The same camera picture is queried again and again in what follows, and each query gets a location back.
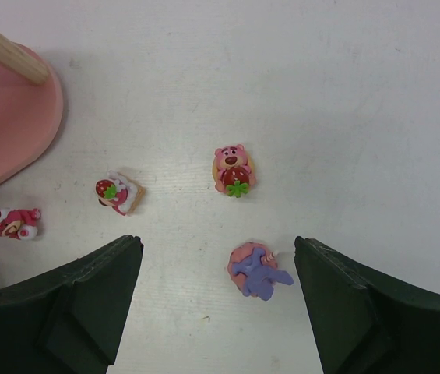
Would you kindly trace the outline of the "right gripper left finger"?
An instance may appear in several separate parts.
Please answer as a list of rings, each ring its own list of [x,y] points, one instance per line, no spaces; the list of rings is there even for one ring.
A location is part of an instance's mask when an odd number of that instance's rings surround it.
[[[105,373],[115,363],[143,259],[125,235],[0,289],[0,373]]]

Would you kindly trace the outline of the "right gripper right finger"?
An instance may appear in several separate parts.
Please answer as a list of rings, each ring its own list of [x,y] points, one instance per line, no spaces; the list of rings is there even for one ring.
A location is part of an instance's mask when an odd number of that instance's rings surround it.
[[[440,373],[440,294],[313,238],[294,264],[325,373]]]

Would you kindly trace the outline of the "purple bunny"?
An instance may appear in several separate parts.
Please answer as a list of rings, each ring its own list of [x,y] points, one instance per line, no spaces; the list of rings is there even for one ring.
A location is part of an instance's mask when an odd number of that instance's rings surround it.
[[[290,286],[294,283],[287,271],[279,269],[276,256],[262,243],[246,242],[231,252],[227,272],[245,297],[268,301],[276,284]]]

